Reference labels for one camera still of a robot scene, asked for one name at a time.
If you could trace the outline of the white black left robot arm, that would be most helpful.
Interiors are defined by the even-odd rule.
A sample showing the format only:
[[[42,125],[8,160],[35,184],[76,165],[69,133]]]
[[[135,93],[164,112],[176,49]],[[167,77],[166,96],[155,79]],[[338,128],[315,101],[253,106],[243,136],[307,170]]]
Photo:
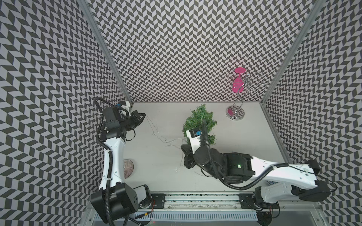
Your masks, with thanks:
[[[128,220],[140,207],[153,204],[147,185],[131,188],[125,182],[124,151],[127,132],[135,131],[146,117],[133,111],[111,107],[103,110],[96,141],[104,149],[104,165],[99,190],[91,194],[90,202],[102,221],[110,226],[120,218]]]

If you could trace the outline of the pink glass plate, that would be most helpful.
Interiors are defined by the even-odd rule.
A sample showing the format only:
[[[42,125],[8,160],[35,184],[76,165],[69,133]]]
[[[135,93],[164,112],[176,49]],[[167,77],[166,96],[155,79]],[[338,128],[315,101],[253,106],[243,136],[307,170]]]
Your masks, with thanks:
[[[134,163],[130,159],[125,159],[123,161],[123,174],[124,178],[129,178],[134,171]]]

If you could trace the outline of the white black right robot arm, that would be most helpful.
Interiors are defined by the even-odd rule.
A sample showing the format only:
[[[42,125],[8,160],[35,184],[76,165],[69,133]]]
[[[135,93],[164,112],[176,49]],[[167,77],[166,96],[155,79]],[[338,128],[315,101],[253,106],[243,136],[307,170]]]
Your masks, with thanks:
[[[186,168],[198,166],[205,176],[233,190],[254,187],[249,207],[255,210],[294,197],[321,202],[333,192],[329,181],[319,175],[321,169],[315,160],[304,164],[275,163],[244,153],[220,153],[206,146],[193,150],[190,144],[181,145],[181,150]]]

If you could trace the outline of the aluminium corner post left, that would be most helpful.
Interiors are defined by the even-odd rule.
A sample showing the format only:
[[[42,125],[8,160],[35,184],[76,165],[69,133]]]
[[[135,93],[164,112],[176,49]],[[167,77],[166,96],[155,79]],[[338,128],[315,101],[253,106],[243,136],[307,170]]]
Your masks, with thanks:
[[[111,52],[105,42],[105,39],[101,34],[98,24],[96,23],[96,19],[92,14],[88,1],[78,0],[77,2],[79,4],[80,10],[83,12],[83,15],[84,15],[90,29],[93,32],[93,35],[94,35],[96,41],[98,42],[98,45],[99,45],[102,53],[104,54],[106,61],[109,64],[110,69],[112,70],[112,73],[113,73],[115,79],[118,82],[118,85],[119,85],[121,91],[123,92],[123,95],[124,95],[126,101],[129,101],[131,106],[133,106],[132,98],[123,82],[123,78],[116,66],[116,63],[115,63],[115,61],[111,55]]]

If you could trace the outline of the small green christmas tree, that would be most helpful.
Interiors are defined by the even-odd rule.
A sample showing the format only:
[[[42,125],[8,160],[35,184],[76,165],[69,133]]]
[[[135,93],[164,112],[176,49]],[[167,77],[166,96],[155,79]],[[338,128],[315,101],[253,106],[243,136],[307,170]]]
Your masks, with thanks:
[[[217,121],[214,120],[214,113],[207,111],[206,104],[202,104],[198,106],[195,110],[192,110],[191,115],[186,119],[183,125],[184,137],[187,139],[188,143],[189,139],[187,138],[186,131],[195,128],[199,128],[201,130],[203,120],[206,121],[209,143],[210,145],[215,144],[216,136],[214,134],[211,134],[211,130],[217,125]]]

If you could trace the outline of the aluminium front rail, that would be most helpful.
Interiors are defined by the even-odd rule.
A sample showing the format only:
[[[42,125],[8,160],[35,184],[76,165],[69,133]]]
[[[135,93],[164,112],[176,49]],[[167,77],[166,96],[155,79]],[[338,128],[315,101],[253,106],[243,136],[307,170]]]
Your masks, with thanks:
[[[247,211],[251,192],[153,192],[156,211]]]

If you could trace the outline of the aluminium corner post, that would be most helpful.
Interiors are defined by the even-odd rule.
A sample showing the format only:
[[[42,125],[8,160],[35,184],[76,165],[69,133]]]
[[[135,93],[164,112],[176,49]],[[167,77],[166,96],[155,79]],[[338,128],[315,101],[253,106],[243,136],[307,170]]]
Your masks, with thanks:
[[[276,72],[276,74],[275,74],[273,80],[271,81],[265,95],[263,96],[263,98],[261,100],[262,105],[266,105],[268,99],[270,98],[270,96],[274,92],[276,86],[280,82],[280,80],[281,80],[282,76],[284,75],[284,73],[287,71],[288,66],[291,63],[294,55],[296,54],[299,46],[303,42],[304,38],[307,36],[311,26],[313,25],[314,21],[318,17],[318,15],[319,15],[320,11],[322,10],[325,3],[326,3],[326,1],[322,1],[322,0],[315,1],[310,13],[306,17],[304,23],[301,26],[301,29],[299,30],[299,33],[297,34],[295,40],[293,41],[288,53],[286,54],[280,68]]]
[[[92,14],[88,1],[78,0],[77,2],[79,4],[80,10],[83,12],[83,15],[84,15],[90,29],[93,32],[93,35],[94,35],[96,41],[98,42],[98,45],[99,45],[102,53],[104,54],[106,61],[109,64],[110,69],[112,70],[112,73],[113,73],[115,79],[118,82],[118,85],[119,85],[121,91],[123,92],[123,95],[124,95],[126,101],[129,101],[131,106],[133,106],[132,98],[123,82],[123,78],[116,66],[116,63],[115,63],[115,61],[111,55],[111,52],[105,42],[105,39],[101,34],[98,24],[96,23],[96,19]]]

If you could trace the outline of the blue white patterned plate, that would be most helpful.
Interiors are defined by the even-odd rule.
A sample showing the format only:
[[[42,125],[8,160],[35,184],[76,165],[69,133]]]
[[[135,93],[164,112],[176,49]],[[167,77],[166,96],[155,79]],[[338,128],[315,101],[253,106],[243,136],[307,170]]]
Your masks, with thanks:
[[[270,186],[272,186],[272,185],[275,185],[275,184],[277,184],[278,182],[275,182],[275,181],[267,181],[267,183],[270,185]]]

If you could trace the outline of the clear wire string light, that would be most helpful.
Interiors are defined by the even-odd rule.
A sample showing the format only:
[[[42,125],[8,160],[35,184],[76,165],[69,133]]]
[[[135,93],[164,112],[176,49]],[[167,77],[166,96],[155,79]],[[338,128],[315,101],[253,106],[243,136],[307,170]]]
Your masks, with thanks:
[[[187,170],[184,166],[185,154],[181,150],[181,145],[187,144],[187,139],[181,135],[169,135],[166,131],[160,129],[152,119],[147,116],[147,123],[151,128],[151,136],[156,139],[157,154],[159,158],[166,163],[173,172],[180,173],[181,171]]]

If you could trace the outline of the pink wine glass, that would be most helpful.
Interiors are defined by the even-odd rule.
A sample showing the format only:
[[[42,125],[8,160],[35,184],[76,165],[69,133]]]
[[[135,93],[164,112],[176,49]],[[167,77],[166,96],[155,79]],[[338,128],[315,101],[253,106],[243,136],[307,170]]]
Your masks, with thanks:
[[[232,84],[232,91],[234,93],[240,93],[244,89],[244,82],[241,78],[241,76],[246,73],[246,69],[243,67],[238,67],[234,70],[234,72],[237,74],[237,77],[234,79]]]

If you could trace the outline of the aluminium corner post right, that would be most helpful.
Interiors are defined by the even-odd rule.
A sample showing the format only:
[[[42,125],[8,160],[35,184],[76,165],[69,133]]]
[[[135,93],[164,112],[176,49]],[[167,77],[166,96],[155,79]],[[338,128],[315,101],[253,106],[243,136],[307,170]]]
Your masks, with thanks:
[[[294,55],[296,54],[299,46],[303,42],[304,38],[307,36],[311,26],[313,25],[314,21],[318,17],[318,15],[319,15],[320,11],[322,10],[325,3],[326,3],[326,1],[322,1],[322,0],[315,1],[310,13],[306,17],[304,23],[301,26],[301,29],[299,30],[299,33],[297,34],[295,40],[293,41],[288,53],[286,54],[280,68],[276,72],[276,74],[275,74],[273,80],[271,81],[265,95],[263,96],[263,98],[261,100],[262,105],[266,105],[268,99],[270,98],[270,96],[274,92],[276,86],[280,82],[280,80],[281,80],[282,76],[284,75],[284,73],[287,71],[288,66],[291,63]]]

